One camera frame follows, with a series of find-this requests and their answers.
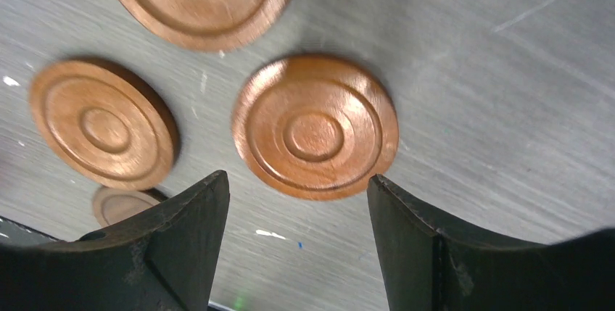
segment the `scratch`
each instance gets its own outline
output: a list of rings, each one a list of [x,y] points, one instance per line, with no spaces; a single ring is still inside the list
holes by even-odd
[[[450,260],[450,264],[453,266],[455,274],[457,275],[457,280],[459,281],[459,286],[461,287],[461,293],[464,297],[468,297],[472,294],[472,289],[474,289],[474,282],[472,281],[468,268],[462,262],[458,265],[455,264],[453,256],[449,256],[448,258]]]
[[[410,151],[410,147],[400,138],[400,145],[402,146],[402,148],[404,148],[407,152]]]
[[[546,8],[549,4],[553,3],[556,0],[546,0],[541,4],[538,4],[537,6],[522,12],[519,16],[515,17],[512,20],[506,21],[504,22],[502,25],[499,26],[495,26],[494,28],[491,29],[491,31],[493,33],[497,33],[500,32],[501,30],[505,30],[506,28],[511,27],[512,25],[518,23],[519,21],[523,20],[524,18],[530,16],[531,14],[534,14],[535,12],[539,12],[540,10]]]
[[[213,307],[215,307],[217,310],[220,310],[220,311],[233,311],[233,310],[229,309],[228,307],[223,306],[223,305],[221,305],[221,304],[218,304],[217,302],[212,302],[211,300],[210,300],[210,306],[213,306]]]
[[[135,286],[141,281],[141,278],[145,274],[145,251],[147,249],[147,241],[141,240],[131,244],[131,256],[132,256],[132,268],[124,276],[124,281],[130,285]]]
[[[359,256],[359,260],[361,260],[361,259],[363,259],[364,257],[367,257],[367,256],[369,256],[369,255],[371,255],[371,254],[369,254],[369,252],[368,252],[368,251],[364,251],[364,252],[363,252],[363,253]]]
[[[233,25],[235,23],[235,17],[233,17],[231,8],[228,6],[228,4],[224,4],[224,9],[226,10],[226,14],[228,15],[228,19],[230,21],[229,25]]]
[[[540,252],[536,252],[536,254],[538,254],[538,257],[540,258],[540,260],[542,261],[542,263],[544,264],[545,267],[547,267],[547,269],[549,269],[549,271],[553,274],[553,276],[555,276],[558,280],[558,282],[563,286],[566,287],[566,280],[564,280],[561,275],[557,272],[557,270],[549,263],[548,260],[546,260],[542,254],[540,254]]]
[[[15,79],[9,77],[8,75],[2,77],[2,81],[4,81],[4,83],[8,86],[21,86]]]
[[[203,71],[203,75],[201,75],[201,94],[205,93],[206,88],[207,88],[207,73]]]
[[[286,237],[280,236],[277,233],[270,233],[269,231],[256,230],[256,234],[263,235],[263,236],[271,236],[271,237],[275,237],[276,239],[286,240]]]

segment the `white paint speck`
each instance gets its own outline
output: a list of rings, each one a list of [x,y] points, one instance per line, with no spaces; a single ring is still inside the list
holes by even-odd
[[[201,94],[205,93],[206,88],[207,88],[207,73],[203,71],[203,74],[201,75]]]
[[[450,50],[443,51],[443,52],[440,52],[440,53],[438,53],[438,54],[435,54],[435,55],[432,57],[432,61],[433,61],[433,62],[438,62],[438,61],[440,61],[441,59],[444,59],[445,57],[448,57],[448,54],[449,54],[449,53],[450,53]]]
[[[2,78],[2,81],[4,81],[4,83],[8,86],[21,86],[15,79],[9,77],[8,75],[5,75]]]
[[[263,236],[271,236],[271,237],[275,237],[276,239],[286,240],[286,237],[280,236],[277,233],[270,233],[269,231],[256,230],[256,234],[263,235]]]

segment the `raised center circle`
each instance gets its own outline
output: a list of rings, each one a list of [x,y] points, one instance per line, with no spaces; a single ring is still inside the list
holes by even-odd
[[[344,145],[342,126],[322,113],[293,117],[284,129],[286,148],[299,159],[322,162],[331,159]]]
[[[119,117],[104,109],[89,109],[81,116],[83,135],[96,148],[107,153],[120,153],[131,142],[130,131]]]

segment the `metal surface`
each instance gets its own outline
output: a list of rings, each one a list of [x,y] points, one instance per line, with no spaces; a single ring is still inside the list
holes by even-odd
[[[218,171],[78,241],[0,244],[0,309],[206,310],[228,203]]]
[[[0,215],[64,240],[98,228],[98,186],[45,145],[27,96],[34,73],[58,59],[118,61],[179,125],[183,148],[160,190],[228,171],[217,303],[387,307],[365,194],[293,199],[236,153],[236,95],[291,53],[338,54],[383,82],[401,137],[386,176],[430,204],[540,243],[615,224],[615,0],[291,0],[263,37],[225,54],[167,43],[118,0],[0,0],[0,11]]]
[[[472,225],[381,175],[367,194],[391,311],[615,309],[615,229],[545,246]]]

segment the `brushed metal surface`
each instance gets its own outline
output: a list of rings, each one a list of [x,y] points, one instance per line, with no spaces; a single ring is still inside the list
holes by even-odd
[[[183,149],[166,194],[228,171],[220,304],[386,309],[365,194],[279,194],[234,148],[236,94],[288,54],[338,54],[384,82],[402,140],[387,176],[417,197],[545,243],[615,224],[615,0],[291,0],[262,38],[227,54],[166,43],[117,0],[0,0],[0,12],[0,215],[61,239],[97,228],[97,185],[46,146],[27,97],[55,60],[113,59],[178,121]]]

